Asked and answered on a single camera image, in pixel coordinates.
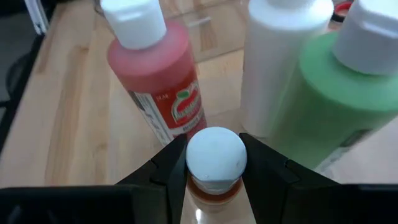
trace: bottle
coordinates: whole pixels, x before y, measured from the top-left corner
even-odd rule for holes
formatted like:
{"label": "bottle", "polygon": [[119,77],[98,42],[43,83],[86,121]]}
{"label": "bottle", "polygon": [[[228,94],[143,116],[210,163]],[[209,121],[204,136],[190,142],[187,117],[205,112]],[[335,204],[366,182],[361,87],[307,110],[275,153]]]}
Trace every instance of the bottle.
{"label": "bottle", "polygon": [[219,206],[239,193],[247,154],[246,146],[234,132],[221,127],[197,132],[188,142],[186,161],[190,171],[187,185],[200,208],[223,208]]}
{"label": "bottle", "polygon": [[165,146],[206,127],[187,30],[164,21],[158,0],[102,0],[116,34],[108,63]]}
{"label": "bottle", "polygon": [[306,45],[271,147],[321,171],[398,114],[397,9],[396,0],[356,0],[339,33]]}
{"label": "bottle", "polygon": [[280,96],[304,43],[323,33],[331,0],[251,0],[241,92],[243,128],[268,137]]}

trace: white cap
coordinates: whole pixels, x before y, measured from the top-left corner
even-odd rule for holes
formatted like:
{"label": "white cap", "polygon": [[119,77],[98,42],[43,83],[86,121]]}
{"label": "white cap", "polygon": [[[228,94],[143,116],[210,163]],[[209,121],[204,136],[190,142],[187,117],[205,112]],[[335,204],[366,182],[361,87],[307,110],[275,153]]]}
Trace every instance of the white cap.
{"label": "white cap", "polygon": [[159,0],[102,0],[101,7],[120,44],[145,49],[166,34]]}
{"label": "white cap", "polygon": [[186,160],[197,187],[220,195],[242,176],[247,163],[246,147],[237,134],[226,128],[205,128],[189,141]]}
{"label": "white cap", "polygon": [[333,53],[357,72],[398,74],[398,0],[355,0]]}

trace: green paint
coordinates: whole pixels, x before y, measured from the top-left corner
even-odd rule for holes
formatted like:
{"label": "green paint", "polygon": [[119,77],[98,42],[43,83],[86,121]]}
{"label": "green paint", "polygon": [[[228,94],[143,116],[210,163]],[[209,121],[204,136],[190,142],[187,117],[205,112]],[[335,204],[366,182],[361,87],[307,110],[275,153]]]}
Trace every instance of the green paint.
{"label": "green paint", "polygon": [[331,52],[336,36],[304,48],[268,139],[311,169],[358,131],[379,129],[398,114],[398,74],[366,75],[339,63]]}

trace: red bottle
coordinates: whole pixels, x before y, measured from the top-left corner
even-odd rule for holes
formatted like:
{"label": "red bottle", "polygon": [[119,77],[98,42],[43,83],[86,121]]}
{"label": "red bottle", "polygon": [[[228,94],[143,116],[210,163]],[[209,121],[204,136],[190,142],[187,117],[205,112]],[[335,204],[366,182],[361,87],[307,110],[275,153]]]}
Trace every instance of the red bottle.
{"label": "red bottle", "polygon": [[163,145],[206,127],[187,30],[158,0],[102,0],[116,39],[108,63]]}

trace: red object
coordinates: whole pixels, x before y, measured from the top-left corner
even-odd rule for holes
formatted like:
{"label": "red object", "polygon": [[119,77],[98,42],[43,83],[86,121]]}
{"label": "red object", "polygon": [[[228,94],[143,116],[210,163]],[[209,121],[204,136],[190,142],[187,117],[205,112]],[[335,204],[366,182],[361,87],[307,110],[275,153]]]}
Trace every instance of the red object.
{"label": "red object", "polygon": [[147,49],[126,49],[115,39],[108,50],[110,67],[163,145],[206,127],[188,32],[176,22],[166,27]]}
{"label": "red object", "polygon": [[352,2],[342,2],[342,3],[335,5],[335,13],[338,14],[339,12],[341,12],[343,10],[350,9],[352,4],[353,4]]}

